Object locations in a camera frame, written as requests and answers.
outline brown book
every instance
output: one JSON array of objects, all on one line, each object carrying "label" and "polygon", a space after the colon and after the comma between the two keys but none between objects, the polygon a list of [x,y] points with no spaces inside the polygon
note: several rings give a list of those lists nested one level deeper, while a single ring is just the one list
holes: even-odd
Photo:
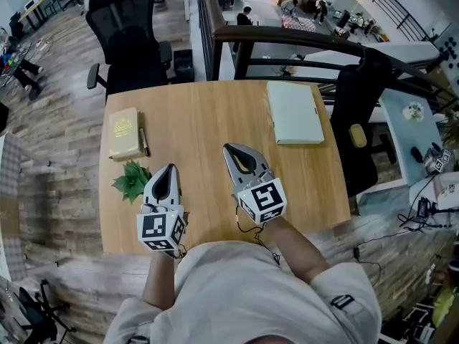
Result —
[{"label": "brown book", "polygon": [[131,107],[110,115],[110,158],[136,157],[142,154],[138,137],[138,112]]}]

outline sleeve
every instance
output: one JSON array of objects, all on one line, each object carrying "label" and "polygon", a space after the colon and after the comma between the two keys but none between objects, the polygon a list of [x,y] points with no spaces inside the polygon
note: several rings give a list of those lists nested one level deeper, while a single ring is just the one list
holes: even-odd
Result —
[{"label": "sleeve", "polygon": [[335,265],[311,281],[353,343],[377,343],[382,316],[363,268],[354,262]]},{"label": "sleeve", "polygon": [[140,325],[152,323],[161,312],[138,298],[128,298],[110,324],[104,344],[126,344],[136,335]]}]

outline railing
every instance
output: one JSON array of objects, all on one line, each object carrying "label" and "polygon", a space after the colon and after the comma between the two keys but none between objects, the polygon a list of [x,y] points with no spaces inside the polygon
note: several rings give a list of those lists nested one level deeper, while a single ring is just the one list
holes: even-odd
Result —
[{"label": "railing", "polygon": [[[324,99],[330,100],[333,97],[334,86],[337,83],[336,79],[323,77],[280,77],[274,75],[267,77],[250,77],[247,76],[247,69],[252,65],[288,65],[294,67],[317,67],[322,69],[341,70],[344,66],[304,60],[252,58],[252,51],[255,43],[269,42],[292,44],[332,50],[350,54],[355,57],[364,57],[365,46],[335,36],[280,27],[227,26],[217,0],[198,0],[198,7],[199,27],[201,29],[202,44],[204,48],[204,63],[206,66],[207,80],[219,79],[223,44],[225,42],[240,42],[236,60],[235,80],[253,79],[314,82],[319,84],[319,89]],[[434,112],[444,110],[452,104],[458,104],[458,99],[453,93],[438,85],[430,76],[419,70],[420,68],[424,68],[427,71],[432,70],[443,60],[442,57],[439,56],[437,59],[431,61],[415,62],[413,63],[414,66],[390,56],[388,56],[388,58],[394,72],[393,80],[387,85],[388,88],[427,98]],[[408,74],[417,78],[422,84],[416,85],[412,82],[398,79],[403,74]]]},{"label": "railing", "polygon": [[430,41],[428,34],[397,0],[372,0],[397,25],[408,41]]}]

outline wooden floor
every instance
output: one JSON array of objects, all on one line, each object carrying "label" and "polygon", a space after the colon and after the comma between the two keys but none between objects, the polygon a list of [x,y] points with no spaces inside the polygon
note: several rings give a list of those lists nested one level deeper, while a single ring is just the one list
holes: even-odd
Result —
[{"label": "wooden floor", "polygon": [[[183,0],[167,0],[167,8],[155,8],[156,37],[169,40],[174,49],[189,47],[189,26],[184,20]],[[77,328],[67,336],[69,343],[101,343],[121,302],[138,296],[148,270],[147,257],[114,257],[103,254],[98,219],[98,159],[105,96],[102,88],[86,89],[87,72],[96,62],[104,63],[100,45],[78,8],[59,13],[36,34],[52,44],[32,59],[45,68],[47,85],[35,102],[28,101],[12,82],[0,92],[10,108],[8,129],[37,153],[65,162],[65,169],[50,170],[24,164],[21,176],[21,229],[25,252],[36,262],[53,262],[69,257],[52,273],[23,282],[37,287],[42,278],[51,286],[56,302],[72,305],[61,317]],[[107,68],[102,66],[102,76]],[[352,261],[352,247],[399,229],[395,212],[384,216],[355,217],[311,240],[332,263]],[[382,274],[375,290],[384,316],[399,305],[422,296],[426,269],[435,254],[447,256],[453,240],[451,231],[405,236],[371,242],[361,248],[364,261],[378,262]],[[370,280],[379,270],[365,264]],[[10,292],[16,285],[0,279],[0,301],[7,312]],[[19,337],[16,325],[7,323]]]}]

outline light green folder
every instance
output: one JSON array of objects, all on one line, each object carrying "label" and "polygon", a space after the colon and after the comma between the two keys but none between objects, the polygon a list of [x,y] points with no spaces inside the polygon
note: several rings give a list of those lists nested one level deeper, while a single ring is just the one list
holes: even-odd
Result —
[{"label": "light green folder", "polygon": [[309,85],[269,82],[267,85],[277,144],[319,144],[323,131]]}]

